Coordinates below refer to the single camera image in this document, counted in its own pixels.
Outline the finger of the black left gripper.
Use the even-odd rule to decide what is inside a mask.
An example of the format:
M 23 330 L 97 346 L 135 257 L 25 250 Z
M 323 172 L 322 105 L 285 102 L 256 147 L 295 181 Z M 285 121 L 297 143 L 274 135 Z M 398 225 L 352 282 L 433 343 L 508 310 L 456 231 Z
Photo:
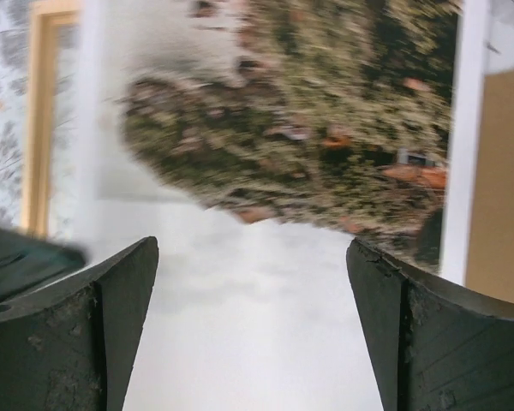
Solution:
M 81 247 L 0 228 L 0 303 L 86 265 Z

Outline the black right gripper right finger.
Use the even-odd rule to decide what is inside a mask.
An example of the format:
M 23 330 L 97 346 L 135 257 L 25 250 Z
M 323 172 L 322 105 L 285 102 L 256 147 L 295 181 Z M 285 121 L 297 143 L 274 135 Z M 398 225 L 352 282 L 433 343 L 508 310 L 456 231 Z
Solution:
M 514 410 L 514 303 L 356 238 L 346 253 L 385 410 Z

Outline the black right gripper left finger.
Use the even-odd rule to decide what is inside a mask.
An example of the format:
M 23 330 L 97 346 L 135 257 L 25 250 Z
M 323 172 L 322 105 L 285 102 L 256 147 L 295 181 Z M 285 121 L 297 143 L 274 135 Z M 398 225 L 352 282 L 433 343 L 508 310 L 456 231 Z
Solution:
M 157 268 L 148 236 L 0 303 L 0 410 L 122 409 Z

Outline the light wooden picture frame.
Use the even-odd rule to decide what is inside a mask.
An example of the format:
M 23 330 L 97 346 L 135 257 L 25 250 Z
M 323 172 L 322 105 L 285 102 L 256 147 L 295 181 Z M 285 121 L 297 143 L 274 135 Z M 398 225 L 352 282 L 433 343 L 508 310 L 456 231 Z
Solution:
M 21 186 L 21 229 L 48 232 L 51 136 L 58 56 L 58 31 L 78 22 L 79 1 L 36 1 L 29 10 L 27 127 Z

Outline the brown cardboard backing board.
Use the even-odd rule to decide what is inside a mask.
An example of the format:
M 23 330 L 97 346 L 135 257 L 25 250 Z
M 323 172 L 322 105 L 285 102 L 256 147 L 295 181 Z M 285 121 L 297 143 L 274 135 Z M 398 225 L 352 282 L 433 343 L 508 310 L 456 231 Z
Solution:
M 485 79 L 466 285 L 514 303 L 514 70 Z

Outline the landscape photo print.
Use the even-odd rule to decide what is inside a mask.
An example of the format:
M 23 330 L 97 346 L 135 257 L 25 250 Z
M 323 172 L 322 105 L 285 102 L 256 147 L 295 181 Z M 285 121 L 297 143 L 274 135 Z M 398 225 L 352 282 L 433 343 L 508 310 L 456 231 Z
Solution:
M 486 1 L 86 1 L 96 253 L 159 263 L 126 410 L 379 410 L 345 254 L 461 282 Z

